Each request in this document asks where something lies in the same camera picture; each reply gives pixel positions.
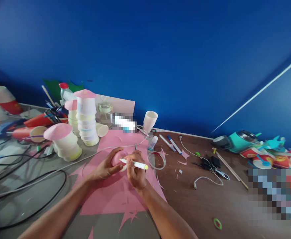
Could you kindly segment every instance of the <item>bottle cap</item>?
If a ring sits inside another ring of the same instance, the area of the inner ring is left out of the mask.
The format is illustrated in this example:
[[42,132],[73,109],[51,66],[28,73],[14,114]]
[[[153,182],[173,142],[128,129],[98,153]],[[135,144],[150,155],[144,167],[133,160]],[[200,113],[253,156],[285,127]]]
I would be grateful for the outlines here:
[[67,84],[67,83],[64,83],[64,82],[59,83],[59,87],[62,88],[62,89],[67,89],[67,88],[69,88],[68,84]]

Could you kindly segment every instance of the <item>pen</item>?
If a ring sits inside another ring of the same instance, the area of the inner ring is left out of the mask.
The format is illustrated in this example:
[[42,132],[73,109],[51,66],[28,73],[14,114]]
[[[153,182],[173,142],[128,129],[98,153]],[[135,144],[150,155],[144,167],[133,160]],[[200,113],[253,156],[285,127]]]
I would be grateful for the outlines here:
[[176,150],[175,150],[175,148],[173,147],[173,146],[171,146],[170,144],[169,144],[169,142],[167,142],[167,140],[162,136],[162,135],[159,135],[160,136],[160,138],[161,139],[163,139],[163,141],[164,142],[166,142],[166,144],[175,152]]
[[146,164],[143,164],[143,163],[133,161],[133,165],[137,168],[140,168],[140,169],[145,169],[145,170],[149,169],[149,166],[147,166]]
[[169,138],[169,140],[171,141],[171,143],[174,145],[174,147],[176,148],[176,150],[178,151],[178,153],[179,153],[180,155],[182,155],[182,152],[181,152],[180,149],[176,146],[176,144],[175,144],[174,141],[171,139],[171,137],[168,136],[168,138]]

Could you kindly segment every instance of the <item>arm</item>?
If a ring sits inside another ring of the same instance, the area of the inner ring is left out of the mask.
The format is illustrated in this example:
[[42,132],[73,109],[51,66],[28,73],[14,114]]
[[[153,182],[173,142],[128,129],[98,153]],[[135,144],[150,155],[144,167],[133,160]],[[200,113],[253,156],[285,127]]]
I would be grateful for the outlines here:
[[145,163],[141,152],[136,150],[125,159],[127,160],[128,180],[150,210],[162,239],[197,239],[191,227],[145,179],[145,170],[134,167],[133,161]]
[[83,181],[80,182],[60,202],[48,210],[35,221],[18,239],[56,239],[60,238],[73,214],[86,198],[91,188],[98,181],[109,178],[119,172],[122,165],[111,167],[113,156],[123,148],[116,148],[104,159],[103,162]]

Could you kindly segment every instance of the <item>wooden table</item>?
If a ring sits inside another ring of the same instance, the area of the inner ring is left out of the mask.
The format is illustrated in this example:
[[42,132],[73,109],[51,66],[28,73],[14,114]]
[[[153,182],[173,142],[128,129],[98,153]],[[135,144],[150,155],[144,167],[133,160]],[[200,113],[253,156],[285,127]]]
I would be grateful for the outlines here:
[[[154,133],[167,139],[169,135],[177,144],[180,150],[183,149],[179,134],[170,132]],[[182,135],[184,146],[192,153],[199,152],[202,157],[213,155],[211,140],[193,136]],[[218,178],[209,171],[192,164],[201,162],[197,156],[184,150],[190,157],[185,158],[173,152],[168,145],[159,137],[155,146],[155,151],[163,148],[166,155],[166,166],[158,171],[159,182],[164,188],[163,192],[167,202],[181,215],[191,226],[199,239],[210,238],[291,238],[291,226],[284,226],[285,221],[266,220],[249,221],[250,214],[264,216],[262,208],[255,208],[249,201],[248,190],[237,181],[231,172],[221,163],[221,171],[226,173],[230,180],[222,178],[223,186],[216,185],[207,179],[197,181],[197,190],[193,187],[193,182],[200,176],[208,177],[215,182]],[[247,160],[240,155],[218,150],[220,155],[234,169],[240,178],[248,184],[247,170],[252,168]],[[162,164],[160,156],[155,156],[156,164]],[[212,218],[216,217],[222,223],[223,229],[215,228]]]

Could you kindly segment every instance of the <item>hand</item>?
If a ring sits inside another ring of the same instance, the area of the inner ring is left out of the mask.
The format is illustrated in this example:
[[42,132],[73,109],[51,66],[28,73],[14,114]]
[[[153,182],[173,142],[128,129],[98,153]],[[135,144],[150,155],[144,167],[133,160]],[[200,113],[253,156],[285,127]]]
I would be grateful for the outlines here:
[[136,190],[142,190],[146,187],[147,181],[145,179],[145,170],[137,168],[133,165],[133,161],[144,163],[145,161],[142,158],[142,153],[139,150],[134,151],[132,154],[124,157],[127,161],[127,170],[128,170],[128,180],[130,184]]
[[108,154],[108,156],[99,164],[99,166],[89,175],[88,180],[101,181],[119,172],[123,168],[123,165],[116,165],[112,167],[111,161],[114,155],[121,150],[123,150],[122,147],[113,149]]

